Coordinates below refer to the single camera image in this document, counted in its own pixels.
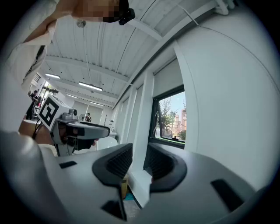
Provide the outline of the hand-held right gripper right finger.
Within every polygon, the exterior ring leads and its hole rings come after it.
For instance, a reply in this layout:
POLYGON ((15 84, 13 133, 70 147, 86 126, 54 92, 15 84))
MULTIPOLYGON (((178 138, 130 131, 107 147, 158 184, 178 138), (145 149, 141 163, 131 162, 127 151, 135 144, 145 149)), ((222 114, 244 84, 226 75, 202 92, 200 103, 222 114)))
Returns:
POLYGON ((220 162, 180 148, 149 144, 153 181, 140 224, 213 224, 252 198, 255 190, 220 162))

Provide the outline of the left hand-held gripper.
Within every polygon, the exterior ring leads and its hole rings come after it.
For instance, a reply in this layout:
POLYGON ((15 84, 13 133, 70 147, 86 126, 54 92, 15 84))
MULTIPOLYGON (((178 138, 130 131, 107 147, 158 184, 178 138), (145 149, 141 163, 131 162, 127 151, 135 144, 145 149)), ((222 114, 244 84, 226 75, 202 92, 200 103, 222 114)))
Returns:
POLYGON ((64 141, 62 131, 66 130, 68 137, 83 140, 95 140, 108 137, 110 129, 106 126, 93 124, 85 121, 64 121, 60 116, 68 112, 71 107, 66 105, 55 96, 48 95, 42 104, 38 118, 41 123, 49 130, 58 156, 72 155, 74 147, 64 141))

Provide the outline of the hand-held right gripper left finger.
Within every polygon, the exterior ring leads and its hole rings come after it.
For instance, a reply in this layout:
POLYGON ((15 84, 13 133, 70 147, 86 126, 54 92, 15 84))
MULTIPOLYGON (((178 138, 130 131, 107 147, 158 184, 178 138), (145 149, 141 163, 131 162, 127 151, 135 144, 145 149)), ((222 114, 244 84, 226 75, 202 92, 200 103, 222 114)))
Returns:
POLYGON ((43 151, 48 178, 71 223, 122 224, 127 221, 121 184, 132 157, 130 143, 65 157, 43 151))

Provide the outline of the person's left forearm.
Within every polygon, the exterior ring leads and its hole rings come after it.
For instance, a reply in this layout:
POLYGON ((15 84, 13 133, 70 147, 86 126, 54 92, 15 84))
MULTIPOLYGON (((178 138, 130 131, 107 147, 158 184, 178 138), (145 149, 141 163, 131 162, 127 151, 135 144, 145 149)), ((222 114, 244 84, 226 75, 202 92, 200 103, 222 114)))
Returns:
MULTIPOLYGON (((34 122, 30 120, 22 120, 18 131, 21 135, 32 137, 33 132, 35 131, 35 127, 36 124, 34 122)), ((40 126, 40 129, 36 134, 35 141, 38 144, 53 145, 50 132, 45 126, 40 126)))

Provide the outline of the person's left hand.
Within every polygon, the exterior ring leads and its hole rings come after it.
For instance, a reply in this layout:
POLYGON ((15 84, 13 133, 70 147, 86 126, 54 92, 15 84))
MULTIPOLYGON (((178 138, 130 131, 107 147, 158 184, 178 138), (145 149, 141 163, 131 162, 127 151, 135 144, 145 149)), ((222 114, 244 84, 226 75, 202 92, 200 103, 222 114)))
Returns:
POLYGON ((82 149, 90 149, 91 146, 94 145, 95 145, 95 140, 76 139, 73 149, 75 151, 80 151, 82 149))

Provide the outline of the black open window sash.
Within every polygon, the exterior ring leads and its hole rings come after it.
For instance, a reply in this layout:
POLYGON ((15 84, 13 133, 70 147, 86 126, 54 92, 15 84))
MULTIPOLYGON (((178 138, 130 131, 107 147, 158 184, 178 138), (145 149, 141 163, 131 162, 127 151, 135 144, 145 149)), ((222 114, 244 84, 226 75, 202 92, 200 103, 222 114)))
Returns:
POLYGON ((175 127, 175 115, 180 114, 182 109, 186 109, 186 104, 182 103, 178 109, 173 108, 175 100, 179 97, 172 96, 159 100, 156 111, 156 127, 154 129, 154 137, 167 140, 179 144, 186 141, 186 131, 177 132, 175 127), (173 136, 181 136, 180 140, 174 140, 173 136))

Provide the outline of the brick building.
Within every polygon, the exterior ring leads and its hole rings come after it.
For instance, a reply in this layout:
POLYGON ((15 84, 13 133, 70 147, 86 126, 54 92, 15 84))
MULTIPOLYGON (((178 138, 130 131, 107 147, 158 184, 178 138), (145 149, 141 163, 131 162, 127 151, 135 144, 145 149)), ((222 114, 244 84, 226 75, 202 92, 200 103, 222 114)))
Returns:
POLYGON ((187 118, 186 118, 186 109, 182 109, 180 114, 175 115, 175 127, 176 131, 179 133, 181 131, 186 131, 187 129, 187 118))

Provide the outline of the person's white shirt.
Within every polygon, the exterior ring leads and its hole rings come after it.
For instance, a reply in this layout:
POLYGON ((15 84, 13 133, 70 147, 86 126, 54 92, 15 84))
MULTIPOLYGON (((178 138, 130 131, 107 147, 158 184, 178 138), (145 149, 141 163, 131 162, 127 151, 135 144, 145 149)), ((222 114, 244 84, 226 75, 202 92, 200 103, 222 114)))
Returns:
POLYGON ((56 29, 53 22, 37 38, 26 38, 54 11, 59 0, 38 0, 20 19, 0 52, 0 131, 16 132, 31 105, 28 91, 56 29))

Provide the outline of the white ceiling pipes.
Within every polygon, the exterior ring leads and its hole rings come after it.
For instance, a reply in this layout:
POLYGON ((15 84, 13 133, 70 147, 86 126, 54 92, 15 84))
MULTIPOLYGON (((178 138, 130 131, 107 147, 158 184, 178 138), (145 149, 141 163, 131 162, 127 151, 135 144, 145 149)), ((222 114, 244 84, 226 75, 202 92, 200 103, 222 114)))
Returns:
POLYGON ((235 3, 233 2, 234 0, 215 0, 216 3, 218 4, 215 7, 215 13, 221 14, 221 15, 228 15, 229 10, 235 8, 235 3))

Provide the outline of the black window frame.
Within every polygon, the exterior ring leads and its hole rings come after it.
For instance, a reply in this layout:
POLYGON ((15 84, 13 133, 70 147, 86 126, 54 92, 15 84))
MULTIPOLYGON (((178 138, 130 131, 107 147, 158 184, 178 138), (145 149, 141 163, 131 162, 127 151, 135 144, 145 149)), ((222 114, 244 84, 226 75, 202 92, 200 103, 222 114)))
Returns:
POLYGON ((172 96, 176 96, 179 97, 179 99, 175 100, 173 104, 173 108, 178 109, 179 105, 182 103, 185 103, 185 97, 183 96, 184 94, 184 87, 183 85, 178 86, 176 88, 173 88, 163 94, 160 94, 158 96, 153 97, 153 101, 152 101, 152 112, 151 112, 151 119, 150 119, 150 129, 149 129, 149 141, 150 142, 155 142, 155 143, 160 143, 160 144, 165 144, 165 145, 170 145, 173 147, 177 147, 177 148, 181 148, 183 149, 185 146, 184 144, 179 144, 179 143, 175 143, 175 142, 171 142, 171 141, 167 141, 167 140, 162 140, 159 138, 154 137, 154 129, 156 127, 156 111, 157 111, 157 103, 159 100, 162 100, 164 98, 168 98, 168 97, 172 97, 172 96))

